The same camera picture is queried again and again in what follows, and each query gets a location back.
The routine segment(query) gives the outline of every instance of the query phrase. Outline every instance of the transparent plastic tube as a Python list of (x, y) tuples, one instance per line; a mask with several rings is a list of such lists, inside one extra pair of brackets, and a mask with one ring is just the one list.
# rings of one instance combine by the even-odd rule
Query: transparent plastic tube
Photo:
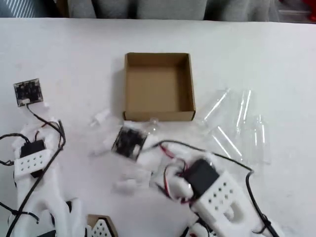
[(238, 162), (243, 162), (243, 156), (240, 148), (237, 147), (237, 144), (233, 142), (222, 127), (217, 126), (213, 129), (210, 132), (210, 137), (213, 139), (215, 144), (217, 144), (217, 149), (219, 148), (223, 155)]
[(148, 135), (157, 135), (158, 131), (160, 129), (159, 120), (157, 118), (151, 118), (144, 129), (144, 132)]
[(263, 120), (262, 115), (256, 117), (254, 127), (256, 131), (256, 153), (263, 163), (271, 164), (269, 126)]
[(214, 121), (216, 115), (221, 111), (225, 111), (223, 104), (229, 100), (230, 92), (231, 90), (229, 88), (216, 91), (212, 98), (197, 112), (194, 121), (199, 126), (204, 126), (211, 130), (217, 125), (216, 121)]
[(244, 90), (241, 94), (240, 102), (237, 110), (237, 117), (235, 121), (235, 130), (236, 134), (240, 135), (242, 131), (242, 127), (247, 122), (249, 117), (250, 104), (253, 104), (253, 91), (252, 90)]

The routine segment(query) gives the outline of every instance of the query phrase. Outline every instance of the black wire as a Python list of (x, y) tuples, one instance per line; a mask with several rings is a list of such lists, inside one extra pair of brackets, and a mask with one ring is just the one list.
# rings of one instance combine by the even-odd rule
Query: black wire
[[(186, 143), (184, 143), (184, 142), (179, 142), (179, 141), (175, 141), (175, 140), (162, 140), (162, 141), (160, 141), (160, 142), (158, 142), (158, 143), (152, 145), (152, 146), (150, 147), (150, 149), (151, 149), (151, 148), (155, 148), (155, 147), (157, 147), (157, 146), (159, 146), (159, 145), (161, 145), (162, 143), (165, 143), (165, 142), (168, 142), (168, 143), (176, 143), (176, 144), (180, 144), (180, 145), (186, 146), (186, 147), (188, 147), (188, 148), (191, 148), (191, 149), (193, 149), (193, 150), (197, 150), (197, 151), (200, 151), (200, 152), (206, 152), (206, 150), (204, 150), (204, 149), (200, 149), (200, 148), (191, 146), (191, 145), (189, 145), (189, 144), (186, 144)], [(251, 201), (252, 201), (252, 204), (253, 204), (253, 206), (254, 206), (254, 208), (256, 209), (256, 211), (257, 211), (257, 213), (258, 213), (260, 219), (262, 220), (262, 222), (263, 222), (263, 224), (264, 224), (264, 228), (263, 228), (260, 232), (263, 232), (265, 229), (268, 229), (269, 232), (271, 233), (271, 235), (272, 235), (273, 237), (279, 237), (279, 235), (277, 234), (277, 232), (275, 231), (275, 229), (272, 227), (271, 222), (268, 220), (267, 216), (266, 216), (265, 214), (263, 214), (262, 211), (260, 210), (260, 208), (259, 208), (259, 206), (258, 206), (258, 204), (257, 204), (257, 202), (256, 202), (256, 200), (255, 200), (255, 198), (254, 198), (254, 195), (253, 195), (253, 193), (252, 193), (252, 190), (251, 190), (251, 187), (250, 187), (250, 183), (249, 183), (249, 178), (250, 178), (250, 176), (254, 173), (254, 171), (253, 171), (250, 167), (248, 167), (248, 166), (246, 166), (246, 165), (244, 165), (244, 164), (242, 164), (242, 163), (240, 163), (240, 162), (238, 162), (238, 161), (236, 161), (236, 160), (234, 160), (234, 159), (228, 158), (228, 157), (226, 157), (226, 156), (223, 156), (223, 155), (220, 155), (220, 154), (217, 154), (217, 153), (213, 153), (213, 154), (214, 154), (215, 156), (217, 156), (217, 157), (220, 157), (220, 158), (229, 160), (229, 161), (231, 161), (231, 162), (234, 162), (234, 163), (240, 165), (241, 167), (243, 167), (243, 168), (245, 168), (245, 169), (247, 169), (247, 170), (249, 171), (249, 173), (248, 173), (247, 176), (246, 176), (246, 186), (247, 186), (247, 190), (248, 190), (250, 199), (251, 199)]]
[[(3, 138), (6, 138), (6, 137), (22, 137), (26, 143), (30, 143), (30, 140), (21, 133), (5, 134), (5, 135), (2, 135), (0, 137), (0, 140)], [(4, 162), (4, 161), (0, 160), (0, 164), (5, 165), (5, 166), (12, 166), (12, 165), (14, 165), (14, 161), (8, 160), (8, 161)]]
[(2, 136), (0, 137), (0, 140), (3, 139), (3, 138), (5, 138), (5, 137), (22, 137), (22, 138), (25, 140), (26, 143), (30, 143), (30, 140), (29, 140), (26, 136), (24, 136), (23, 134), (21, 134), (21, 133), (5, 134), (5, 135), (2, 135)]
[(200, 151), (200, 152), (206, 152), (205, 149), (197, 148), (197, 147), (191, 146), (191, 145), (189, 145), (187, 143), (179, 142), (179, 141), (176, 141), (176, 140), (161, 140), (160, 142), (157, 142), (157, 143), (153, 144), (149, 149), (155, 148), (157, 146), (160, 146), (161, 144), (166, 143), (166, 142), (167, 143), (176, 143), (176, 144), (183, 145), (185, 147), (189, 147), (189, 148), (191, 148), (193, 150), (197, 150), (197, 151)]
[[(3, 204), (2, 202), (0, 202), (0, 206), (2, 206), (3, 208), (7, 209), (8, 211), (10, 211), (12, 213), (12, 215), (17, 215), (19, 214), (19, 211), (12, 209), (11, 207), (8, 207), (7, 205)], [(31, 213), (31, 212), (25, 212), (22, 211), (20, 212), (21, 214), (25, 214), (25, 215), (30, 215), (32, 217), (34, 217), (36, 219), (36, 222), (39, 223), (40, 219), (38, 218), (37, 215)]]
[(55, 152), (55, 154), (52, 156), (52, 158), (50, 159), (50, 161), (48, 162), (47, 166), (43, 169), (42, 174), (38, 177), (38, 179), (35, 181), (35, 183), (33, 184), (33, 186), (31, 187), (31, 189), (29, 190), (29, 192), (27, 193), (27, 195), (25, 196), (19, 210), (18, 210), (18, 214), (15, 216), (13, 222), (11, 223), (8, 232), (6, 233), (6, 237), (10, 237), (13, 229), (16, 225), (16, 223), (18, 222), (20, 216), (21, 216), (21, 212), (23, 210), (23, 208), (25, 207), (26, 203), (28, 202), (28, 200), (30, 199), (30, 196), (32, 195), (33, 191), (35, 190), (35, 188), (37, 187), (37, 185), (40, 183), (40, 181), (43, 179), (44, 174), (47, 172), (47, 170), (49, 169), (50, 165), (53, 163), (53, 161), (56, 159), (56, 157), (58, 156), (58, 154), (63, 150), (63, 147), (66, 144), (66, 137), (65, 137), (65, 131), (64, 131), (64, 127), (61, 123), (61, 121), (59, 120), (59, 126), (60, 129), (58, 129), (57, 127), (55, 127), (52, 123), (46, 121), (45, 119), (41, 118), (40, 116), (36, 115), (35, 113), (33, 113), (30, 108), (29, 105), (26, 105), (27, 109), (40, 121), (44, 122), (45, 124), (51, 126), (53, 129), (55, 129), (63, 138), (63, 143), (61, 144), (61, 146), (57, 149), (57, 151)]

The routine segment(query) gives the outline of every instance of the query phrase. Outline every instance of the white tabletop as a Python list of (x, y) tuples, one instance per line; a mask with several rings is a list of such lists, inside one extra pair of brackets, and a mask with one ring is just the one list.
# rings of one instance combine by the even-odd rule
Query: white tabletop
[[(119, 236), (174, 237), (190, 213), (152, 192), (112, 194), (122, 161), (88, 157), (91, 116), (106, 107), (121, 111), (127, 52), (190, 53), (197, 108), (205, 93), (224, 86), (256, 91), (258, 111), (270, 124), (273, 159), (264, 187), (254, 187), (259, 205), (288, 237), (315, 235), (316, 25), (0, 19), (0, 32), (0, 133), (18, 132), (25, 123), (12, 84), (40, 78), (68, 138), (59, 157), (64, 185), (89, 213), (110, 215)], [(10, 143), (0, 142), (1, 159), (13, 159)], [(0, 200), (14, 207), (12, 171), (0, 167)], [(1, 233), (8, 214), (1, 209)]]

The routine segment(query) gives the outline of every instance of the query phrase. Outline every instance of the small cardboard piece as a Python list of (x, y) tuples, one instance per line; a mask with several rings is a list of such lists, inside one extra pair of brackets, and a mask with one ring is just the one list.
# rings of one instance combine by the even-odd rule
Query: small cardboard piece
[(112, 234), (113, 237), (118, 237), (119, 236), (118, 232), (116, 231), (115, 226), (114, 226), (114, 224), (113, 224), (113, 222), (112, 222), (112, 220), (110, 219), (109, 216), (100, 216), (100, 215), (91, 215), (91, 214), (89, 214), (88, 218), (87, 218), (87, 225), (89, 225), (89, 226), (91, 226), (93, 228), (95, 226), (95, 224), (97, 224), (99, 219), (105, 220), (105, 222), (108, 225), (109, 230), (113, 233)]
[(125, 120), (193, 120), (196, 107), (190, 55), (126, 54), (125, 95)]

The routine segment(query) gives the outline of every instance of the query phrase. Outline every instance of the black circuit board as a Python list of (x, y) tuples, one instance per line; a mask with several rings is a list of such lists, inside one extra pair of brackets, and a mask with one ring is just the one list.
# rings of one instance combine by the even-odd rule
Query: black circuit board
[(14, 90), (18, 107), (24, 106), (23, 100), (26, 99), (30, 100), (28, 104), (43, 101), (39, 79), (16, 83), (14, 84)]
[(112, 146), (112, 151), (136, 161), (143, 149), (146, 138), (146, 133), (123, 126)]

